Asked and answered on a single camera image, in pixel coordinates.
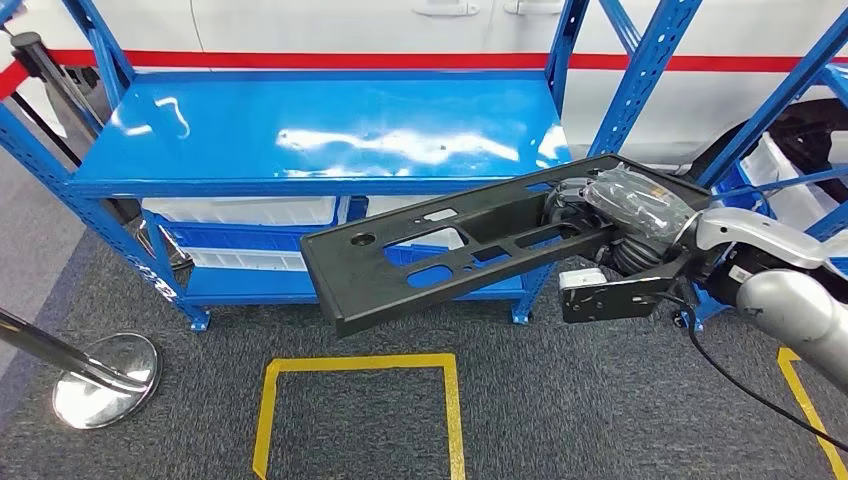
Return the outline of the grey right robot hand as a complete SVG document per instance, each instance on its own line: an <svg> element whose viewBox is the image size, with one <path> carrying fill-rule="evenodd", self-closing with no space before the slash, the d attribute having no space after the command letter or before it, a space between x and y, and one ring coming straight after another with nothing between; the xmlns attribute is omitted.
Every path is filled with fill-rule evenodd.
<svg viewBox="0 0 848 480"><path fill-rule="evenodd" d="M697 216L671 190L622 163L588 177L561 181L546 198L544 219L562 220L569 208L579 205L624 232L622 239L599 251L598 261L613 265L625 276L660 265Z"/></svg>

